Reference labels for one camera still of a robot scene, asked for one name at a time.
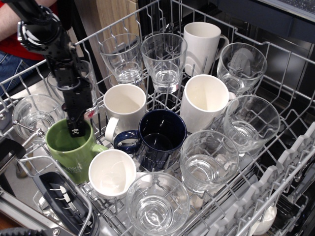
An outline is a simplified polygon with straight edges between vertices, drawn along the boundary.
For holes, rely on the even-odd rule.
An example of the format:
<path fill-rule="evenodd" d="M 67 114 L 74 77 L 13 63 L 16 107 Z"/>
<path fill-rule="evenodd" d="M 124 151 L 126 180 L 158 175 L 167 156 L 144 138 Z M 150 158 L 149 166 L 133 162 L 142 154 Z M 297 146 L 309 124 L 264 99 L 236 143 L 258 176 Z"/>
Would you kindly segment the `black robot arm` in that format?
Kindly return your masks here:
<path fill-rule="evenodd" d="M 83 76 L 84 66 L 75 46 L 53 12 L 33 0 L 7 0 L 6 4 L 20 17 L 18 40 L 33 53 L 43 55 L 57 88 L 63 93 L 62 109 L 71 137 L 85 135 L 84 113 L 93 105 L 92 84 Z"/>

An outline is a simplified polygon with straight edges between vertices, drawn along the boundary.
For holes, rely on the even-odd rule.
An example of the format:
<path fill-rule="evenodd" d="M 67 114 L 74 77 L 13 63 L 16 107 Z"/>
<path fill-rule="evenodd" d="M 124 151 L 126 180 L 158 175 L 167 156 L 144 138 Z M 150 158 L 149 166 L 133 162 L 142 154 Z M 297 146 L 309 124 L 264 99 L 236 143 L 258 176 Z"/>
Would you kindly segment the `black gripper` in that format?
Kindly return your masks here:
<path fill-rule="evenodd" d="M 67 113 L 66 123 L 71 137 L 83 137 L 86 133 L 83 115 L 93 106 L 92 84 L 80 82 L 76 86 L 58 86 L 58 90 L 63 93 L 62 109 Z"/>

